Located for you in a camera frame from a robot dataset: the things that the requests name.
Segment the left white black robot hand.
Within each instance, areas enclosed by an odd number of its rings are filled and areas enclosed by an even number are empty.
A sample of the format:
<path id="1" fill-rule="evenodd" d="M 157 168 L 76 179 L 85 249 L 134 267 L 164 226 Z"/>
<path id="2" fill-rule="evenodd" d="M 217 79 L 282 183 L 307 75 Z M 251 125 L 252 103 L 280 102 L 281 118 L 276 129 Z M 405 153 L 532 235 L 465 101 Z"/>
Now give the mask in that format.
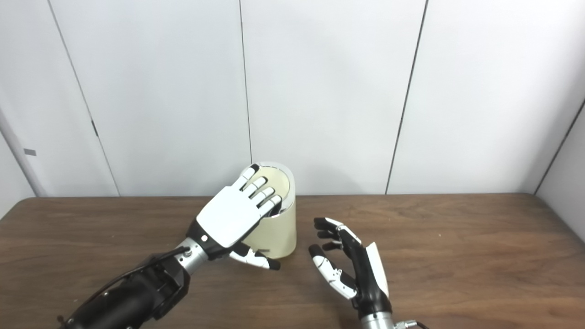
<path id="1" fill-rule="evenodd" d="M 280 270 L 280 262 L 243 243 L 261 220 L 282 204 L 282 196 L 267 186 L 267 177 L 253 179 L 260 169 L 256 163 L 249 166 L 232 185 L 218 192 L 192 221 L 181 243 L 190 248 L 190 255 L 176 257 L 189 275 L 205 262 L 225 256 L 243 264 Z"/>

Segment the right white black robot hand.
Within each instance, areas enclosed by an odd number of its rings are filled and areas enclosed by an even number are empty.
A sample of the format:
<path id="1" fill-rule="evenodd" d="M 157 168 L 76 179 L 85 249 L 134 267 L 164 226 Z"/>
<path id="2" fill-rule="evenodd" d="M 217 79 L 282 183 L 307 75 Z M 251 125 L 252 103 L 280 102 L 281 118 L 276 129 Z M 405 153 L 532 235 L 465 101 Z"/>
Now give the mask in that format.
<path id="1" fill-rule="evenodd" d="M 376 243 L 364 246 L 347 225 L 331 218 L 314 218 L 314 227 L 318 238 L 330 239 L 322 246 L 313 244 L 308 249 L 328 285 L 351 301 L 360 320 L 391 317 L 388 281 Z M 342 250 L 351 260 L 355 277 L 327 257 L 325 252 L 335 249 Z"/>

